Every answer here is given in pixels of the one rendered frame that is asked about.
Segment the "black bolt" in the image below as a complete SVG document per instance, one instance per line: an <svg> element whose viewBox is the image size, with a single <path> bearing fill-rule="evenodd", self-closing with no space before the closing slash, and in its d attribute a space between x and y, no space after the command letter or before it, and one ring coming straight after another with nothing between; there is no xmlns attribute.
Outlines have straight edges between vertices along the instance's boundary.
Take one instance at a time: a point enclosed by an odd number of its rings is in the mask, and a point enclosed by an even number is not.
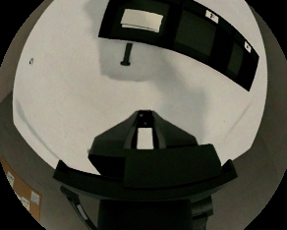
<svg viewBox="0 0 287 230"><path fill-rule="evenodd" d="M125 55L124 55L124 60L121 61L120 65L122 65L122 66L130 66L129 58L130 58L131 48L132 48L132 44L127 43L126 50L125 50Z"/></svg>

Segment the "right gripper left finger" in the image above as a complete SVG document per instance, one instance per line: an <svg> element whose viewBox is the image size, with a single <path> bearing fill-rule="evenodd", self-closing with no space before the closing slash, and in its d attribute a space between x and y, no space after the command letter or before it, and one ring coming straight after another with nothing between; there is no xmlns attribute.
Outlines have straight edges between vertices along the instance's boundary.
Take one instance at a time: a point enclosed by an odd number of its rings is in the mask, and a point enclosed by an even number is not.
<svg viewBox="0 0 287 230"><path fill-rule="evenodd" d="M117 146L123 148L138 148L139 110L136 110L126 120L96 136L92 145ZM134 136L133 136L134 133ZM132 142L131 142L132 139Z"/></svg>

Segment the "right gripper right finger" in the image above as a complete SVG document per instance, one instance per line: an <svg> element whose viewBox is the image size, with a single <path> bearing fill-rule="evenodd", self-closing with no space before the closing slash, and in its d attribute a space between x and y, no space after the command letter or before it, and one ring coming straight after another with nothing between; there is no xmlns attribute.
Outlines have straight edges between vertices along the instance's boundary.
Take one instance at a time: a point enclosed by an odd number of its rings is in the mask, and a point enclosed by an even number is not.
<svg viewBox="0 0 287 230"><path fill-rule="evenodd" d="M153 123L151 126L153 148L199 145L195 136L163 119L154 110L151 110L151 112Z"/></svg>

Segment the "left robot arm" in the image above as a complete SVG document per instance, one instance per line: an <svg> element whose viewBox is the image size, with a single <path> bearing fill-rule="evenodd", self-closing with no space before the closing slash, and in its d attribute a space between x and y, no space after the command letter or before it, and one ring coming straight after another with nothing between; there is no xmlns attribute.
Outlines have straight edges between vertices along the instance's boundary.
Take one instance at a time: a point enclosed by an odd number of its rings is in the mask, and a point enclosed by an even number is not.
<svg viewBox="0 0 287 230"><path fill-rule="evenodd" d="M75 210L75 212L78 215L78 217L81 219L81 221L87 227L87 229L88 230L96 230L97 229L96 226L92 223L92 221L87 216L87 214L84 211L81 203L78 202L80 200L79 199L79 195L77 195L76 193L73 193L72 191L68 190L64 186L61 186L60 190L61 190L61 193L64 196L66 196L67 200L69 201L69 203L71 204L71 206ZM69 197L71 197L71 198L69 198Z"/></svg>

